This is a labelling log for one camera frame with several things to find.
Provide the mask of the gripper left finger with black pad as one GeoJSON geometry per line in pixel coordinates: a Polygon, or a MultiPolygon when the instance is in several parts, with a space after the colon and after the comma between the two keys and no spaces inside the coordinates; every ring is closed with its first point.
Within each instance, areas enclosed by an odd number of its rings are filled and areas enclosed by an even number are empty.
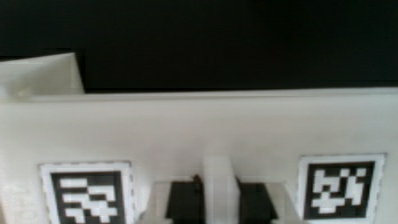
{"type": "Polygon", "coordinates": [[[204,224],[204,184],[199,175],[187,181],[153,184],[147,209],[137,224],[204,224]]]}

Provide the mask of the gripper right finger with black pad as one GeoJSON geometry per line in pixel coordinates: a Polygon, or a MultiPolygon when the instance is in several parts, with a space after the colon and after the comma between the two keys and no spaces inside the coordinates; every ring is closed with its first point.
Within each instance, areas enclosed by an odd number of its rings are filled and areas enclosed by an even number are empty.
{"type": "Polygon", "coordinates": [[[236,179],[240,189],[238,224],[307,224],[300,219],[282,183],[236,179]]]}

